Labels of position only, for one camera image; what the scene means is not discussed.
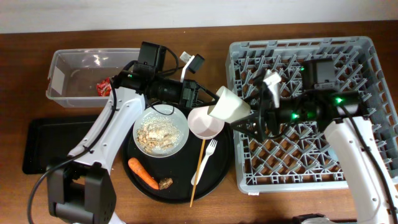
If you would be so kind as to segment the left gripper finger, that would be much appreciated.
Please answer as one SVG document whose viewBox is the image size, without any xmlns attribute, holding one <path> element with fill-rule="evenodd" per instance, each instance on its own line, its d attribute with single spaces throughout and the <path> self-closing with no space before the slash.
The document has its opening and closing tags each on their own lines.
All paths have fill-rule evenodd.
<svg viewBox="0 0 398 224">
<path fill-rule="evenodd" d="M 203 92 L 205 92 L 208 96 L 210 96 L 213 100 L 219 100 L 219 96 L 218 95 L 216 95 L 216 94 L 214 94 L 213 92 L 211 92 L 210 90 L 208 90 L 208 89 L 206 89 L 205 87 L 203 87 L 203 86 L 199 86 L 198 87 L 198 89 L 199 90 L 201 90 L 201 91 L 203 91 Z"/>
<path fill-rule="evenodd" d="M 217 104 L 217 102 L 218 102 L 218 100 L 213 100 L 213 101 L 209 101 L 209 102 L 204 102 L 204 101 L 198 100 L 197 108 L 205 107 L 205 106 L 214 106 Z"/>
</svg>

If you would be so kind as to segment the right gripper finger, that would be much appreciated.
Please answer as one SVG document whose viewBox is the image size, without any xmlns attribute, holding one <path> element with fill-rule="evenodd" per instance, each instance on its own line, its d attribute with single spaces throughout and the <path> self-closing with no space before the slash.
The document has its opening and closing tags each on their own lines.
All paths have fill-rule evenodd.
<svg viewBox="0 0 398 224">
<path fill-rule="evenodd" d="M 231 129 L 239 131 L 249 137 L 259 137 L 259 114 L 253 113 L 230 124 Z"/>
<path fill-rule="evenodd" d="M 251 108 L 260 108 L 262 104 L 263 93 L 261 91 L 253 92 L 250 96 L 246 97 L 244 101 L 251 107 Z"/>
</svg>

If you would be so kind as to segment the cream plastic cup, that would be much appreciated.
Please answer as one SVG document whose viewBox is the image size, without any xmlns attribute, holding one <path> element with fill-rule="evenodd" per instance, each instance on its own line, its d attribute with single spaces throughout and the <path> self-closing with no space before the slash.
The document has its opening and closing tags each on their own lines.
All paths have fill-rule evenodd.
<svg viewBox="0 0 398 224">
<path fill-rule="evenodd" d="M 209 106 L 207 111 L 209 116 L 233 123 L 250 115 L 250 105 L 225 86 L 222 86 L 216 95 L 219 99 L 216 105 Z"/>
</svg>

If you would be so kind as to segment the red snack wrapper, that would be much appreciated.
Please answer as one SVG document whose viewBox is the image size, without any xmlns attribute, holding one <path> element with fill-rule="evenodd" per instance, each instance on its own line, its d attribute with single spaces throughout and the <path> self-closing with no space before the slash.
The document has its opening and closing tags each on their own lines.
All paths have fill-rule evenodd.
<svg viewBox="0 0 398 224">
<path fill-rule="evenodd" d="M 98 96 L 109 96 L 111 90 L 112 88 L 109 77 L 96 84 L 96 91 Z"/>
</svg>

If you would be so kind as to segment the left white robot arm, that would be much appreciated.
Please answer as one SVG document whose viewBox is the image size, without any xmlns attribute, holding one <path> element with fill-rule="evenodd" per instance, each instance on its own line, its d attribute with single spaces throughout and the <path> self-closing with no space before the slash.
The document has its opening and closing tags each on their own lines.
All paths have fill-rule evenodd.
<svg viewBox="0 0 398 224">
<path fill-rule="evenodd" d="M 146 101 L 195 107 L 201 85 L 193 80 L 171 80 L 180 69 L 164 70 L 169 48 L 143 42 L 136 60 L 110 79 L 111 93 L 101 114 L 66 159 L 49 164 L 41 177 L 47 181 L 49 213 L 68 223 L 120 223 L 115 213 L 116 193 L 111 168 L 128 132 L 144 112 Z"/>
</svg>

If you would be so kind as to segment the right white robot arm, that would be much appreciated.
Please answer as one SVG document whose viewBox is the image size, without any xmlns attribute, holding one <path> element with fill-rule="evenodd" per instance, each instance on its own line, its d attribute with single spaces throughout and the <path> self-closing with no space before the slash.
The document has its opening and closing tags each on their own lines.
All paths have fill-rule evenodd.
<svg viewBox="0 0 398 224">
<path fill-rule="evenodd" d="M 368 109 L 357 91 L 339 91 L 330 58 L 307 60 L 299 68 L 303 92 L 282 99 L 280 76 L 262 72 L 255 113 L 231 123 L 233 130 L 264 141 L 314 121 L 334 150 L 354 198 L 358 223 L 397 223 L 397 189 L 378 151 Z"/>
</svg>

